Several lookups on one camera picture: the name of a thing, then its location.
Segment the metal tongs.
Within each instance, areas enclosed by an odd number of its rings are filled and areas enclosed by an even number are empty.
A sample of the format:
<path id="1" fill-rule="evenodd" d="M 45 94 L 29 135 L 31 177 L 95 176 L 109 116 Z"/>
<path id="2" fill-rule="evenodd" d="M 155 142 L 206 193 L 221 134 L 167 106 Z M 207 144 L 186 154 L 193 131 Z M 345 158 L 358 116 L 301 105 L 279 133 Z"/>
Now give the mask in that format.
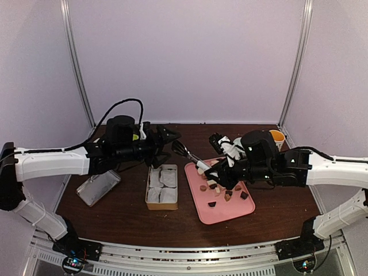
<path id="1" fill-rule="evenodd" d="M 180 141 L 176 140 L 173 141 L 171 144 L 171 150 L 175 154 L 187 158 L 191 162 L 193 162 L 196 166 L 198 166 L 203 171 L 209 170 L 210 166 L 206 164 L 203 160 L 201 160 L 199 157 L 195 156 L 195 154 L 191 153 L 187 147 L 181 143 Z"/>

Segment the beige bear tin lid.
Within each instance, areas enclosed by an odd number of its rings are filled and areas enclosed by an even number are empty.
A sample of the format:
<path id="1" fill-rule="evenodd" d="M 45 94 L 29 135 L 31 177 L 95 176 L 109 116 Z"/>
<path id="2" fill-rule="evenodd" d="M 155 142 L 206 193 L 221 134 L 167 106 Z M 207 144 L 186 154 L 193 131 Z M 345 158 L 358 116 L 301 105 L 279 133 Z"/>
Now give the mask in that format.
<path id="1" fill-rule="evenodd" d="M 110 170 L 88 178 L 76 189 L 76 194 L 87 206 L 92 207 L 120 182 L 121 177 Z"/>

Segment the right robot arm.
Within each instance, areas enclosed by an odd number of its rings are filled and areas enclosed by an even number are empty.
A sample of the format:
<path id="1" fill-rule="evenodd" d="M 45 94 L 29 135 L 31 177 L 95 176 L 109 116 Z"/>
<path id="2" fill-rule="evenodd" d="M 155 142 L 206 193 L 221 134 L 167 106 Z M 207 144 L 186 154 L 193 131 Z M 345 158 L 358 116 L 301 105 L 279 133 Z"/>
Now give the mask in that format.
<path id="1" fill-rule="evenodd" d="M 300 237 L 279 242 L 278 249 L 283 253 L 320 250 L 329 235 L 367 216 L 366 158 L 332 157 L 313 147 L 280 151 L 271 133 L 266 131 L 246 133 L 240 145 L 219 133 L 211 135 L 209 142 L 225 158 L 206 169 L 205 175 L 228 190 L 240 181 L 268 182 L 282 187 L 341 185 L 359 189 L 335 209 L 306 220 Z"/>

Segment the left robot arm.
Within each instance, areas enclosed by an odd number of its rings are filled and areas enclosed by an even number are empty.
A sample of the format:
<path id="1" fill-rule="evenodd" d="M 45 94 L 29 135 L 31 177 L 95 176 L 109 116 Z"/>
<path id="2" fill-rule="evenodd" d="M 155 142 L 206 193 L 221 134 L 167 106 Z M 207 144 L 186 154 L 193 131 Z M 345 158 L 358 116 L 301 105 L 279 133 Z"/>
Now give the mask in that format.
<path id="1" fill-rule="evenodd" d="M 83 244 L 72 223 L 42 200 L 53 191 L 60 193 L 66 176 L 99 176 L 125 162 L 157 168 L 170 158 L 165 146 L 180 137 L 164 125 L 136 126 L 130 116 L 115 116 L 99 138 L 71 148 L 26 149 L 6 142 L 1 148 L 1 210 L 43 230 L 62 253 L 78 255 Z"/>

